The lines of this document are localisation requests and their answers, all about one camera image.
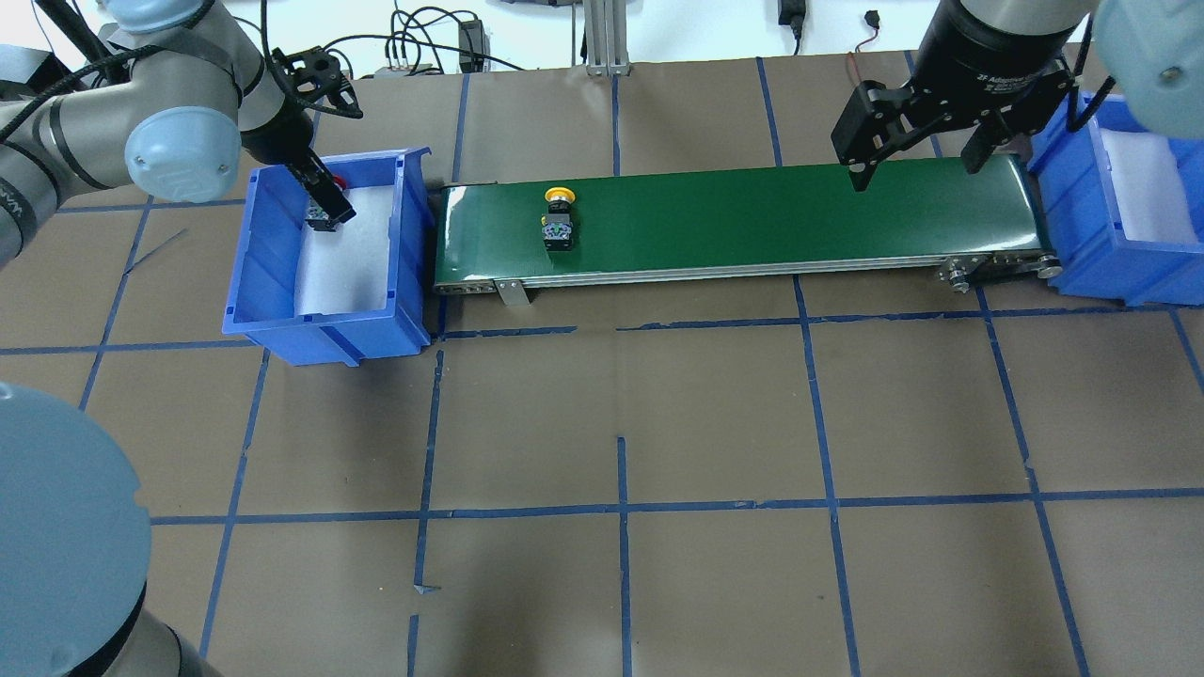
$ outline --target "yellow ring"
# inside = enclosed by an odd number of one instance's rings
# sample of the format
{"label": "yellow ring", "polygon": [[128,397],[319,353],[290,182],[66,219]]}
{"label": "yellow ring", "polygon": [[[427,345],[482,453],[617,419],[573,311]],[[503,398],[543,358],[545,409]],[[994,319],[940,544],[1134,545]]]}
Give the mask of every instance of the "yellow ring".
{"label": "yellow ring", "polygon": [[574,195],[572,190],[565,188],[563,186],[556,186],[555,188],[549,188],[548,192],[543,194],[543,199],[549,202],[557,198],[568,200],[569,205],[577,201],[577,195]]}

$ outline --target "green conveyor belt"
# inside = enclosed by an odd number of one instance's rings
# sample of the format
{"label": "green conveyor belt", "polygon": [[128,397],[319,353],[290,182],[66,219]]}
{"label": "green conveyor belt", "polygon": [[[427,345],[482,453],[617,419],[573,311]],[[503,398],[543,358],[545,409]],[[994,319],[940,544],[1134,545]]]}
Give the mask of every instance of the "green conveyor belt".
{"label": "green conveyor belt", "polygon": [[[544,190],[567,186],[576,246],[544,251]],[[997,155],[975,176],[956,158],[883,165],[854,193],[844,167],[811,165],[444,190],[436,289],[694,279],[937,264],[1043,249],[1023,166]]]}

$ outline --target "blue bin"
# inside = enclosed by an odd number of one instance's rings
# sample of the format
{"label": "blue bin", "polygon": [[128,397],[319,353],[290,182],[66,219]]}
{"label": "blue bin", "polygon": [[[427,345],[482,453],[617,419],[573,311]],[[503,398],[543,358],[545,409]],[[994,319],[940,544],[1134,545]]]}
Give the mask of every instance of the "blue bin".
{"label": "blue bin", "polygon": [[296,314],[297,263],[309,196],[283,166],[253,171],[222,331],[244,335],[300,366],[413,355],[429,346],[423,326],[424,242],[435,225],[421,157],[430,148],[324,158],[350,188],[393,186],[386,304],[366,312]]}
{"label": "blue bin", "polygon": [[[1084,96],[1080,111],[1087,100]],[[1204,304],[1204,245],[1125,237],[1100,128],[1149,131],[1129,113],[1123,96],[1108,96],[1078,134],[1067,133],[1063,107],[1033,137],[1029,170],[1040,182],[1050,242],[1064,266],[1050,283],[1063,294],[1123,299],[1131,306]],[[1171,139],[1170,149],[1187,192],[1192,226],[1204,240],[1204,141]]]}

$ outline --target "white paper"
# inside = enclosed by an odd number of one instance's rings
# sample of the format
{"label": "white paper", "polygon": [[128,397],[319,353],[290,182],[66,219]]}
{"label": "white paper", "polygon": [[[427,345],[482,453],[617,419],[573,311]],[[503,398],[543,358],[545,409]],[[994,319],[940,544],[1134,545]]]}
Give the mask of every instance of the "white paper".
{"label": "white paper", "polygon": [[296,314],[383,308],[389,293],[389,216],[393,186],[352,188],[355,216],[335,232],[308,225],[297,260]]}
{"label": "white paper", "polygon": [[1187,192],[1165,136],[1100,128],[1112,165],[1116,206],[1125,237],[1143,242],[1199,242]]}

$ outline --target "white background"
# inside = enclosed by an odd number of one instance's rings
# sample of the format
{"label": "white background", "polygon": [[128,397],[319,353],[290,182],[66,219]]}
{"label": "white background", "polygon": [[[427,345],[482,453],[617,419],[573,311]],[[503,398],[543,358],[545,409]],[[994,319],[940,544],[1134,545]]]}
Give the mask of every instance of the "white background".
{"label": "white background", "polygon": [[[96,0],[77,0],[93,30],[108,22]],[[427,2],[400,0],[413,11]],[[46,48],[34,22],[30,0],[0,0],[0,43]],[[225,0],[231,13],[259,23],[258,0]],[[883,31],[866,49],[914,49],[936,10],[937,0],[809,0],[802,53],[843,53],[870,35],[862,16],[881,14]],[[580,45],[583,12],[577,7],[577,35],[572,35],[572,8],[510,5],[502,0],[455,0],[447,10],[473,10],[484,20],[491,53],[525,69],[565,67]],[[268,0],[272,47],[293,52],[324,45],[342,35],[388,33],[393,0]],[[423,14],[427,18],[435,12]],[[793,36],[778,23],[778,0],[628,0],[627,34],[632,61],[680,61],[774,57],[793,51]],[[72,69],[83,65],[78,52],[42,17],[59,58]],[[430,29],[436,42],[458,46],[455,24],[439,22]],[[382,41],[355,41],[340,46],[350,57],[356,75],[383,67]],[[448,70],[455,55],[445,53]]]}

